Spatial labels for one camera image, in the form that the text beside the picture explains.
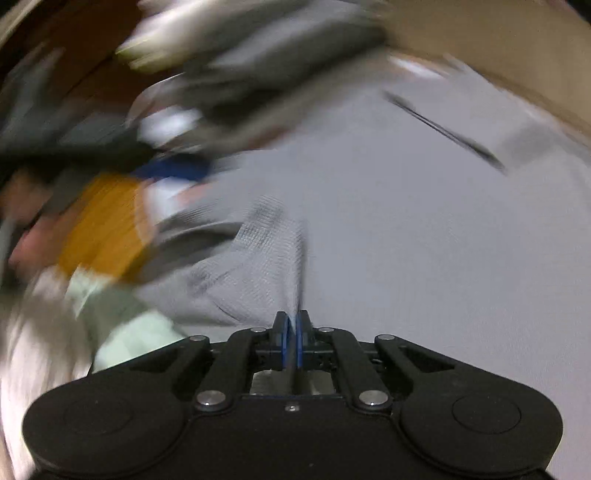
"round bolt head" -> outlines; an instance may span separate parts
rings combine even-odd
[[[285,411],[288,411],[288,412],[300,411],[300,405],[297,402],[290,402],[285,406]]]
[[[388,394],[381,390],[366,390],[359,394],[361,403],[371,407],[383,405],[388,401]]]
[[[226,400],[226,395],[219,390],[205,390],[197,394],[197,401],[206,407],[219,405],[224,400]]]

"beige wall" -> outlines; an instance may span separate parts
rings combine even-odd
[[[388,0],[391,43],[467,63],[591,135],[591,27],[534,0]]]

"orange cloth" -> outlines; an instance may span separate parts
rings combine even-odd
[[[147,253],[151,232],[142,181],[99,175],[78,200],[82,211],[58,260],[71,276],[78,267],[117,280],[133,281]]]

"light green cloth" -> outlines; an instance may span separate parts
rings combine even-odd
[[[150,309],[110,277],[79,268],[72,275],[66,296],[88,331],[95,352],[93,372],[184,338],[169,318]]]

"blue cloth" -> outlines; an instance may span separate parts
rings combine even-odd
[[[174,154],[152,160],[133,172],[141,179],[166,179],[174,177],[191,181],[202,181],[209,173],[209,163],[188,154]]]

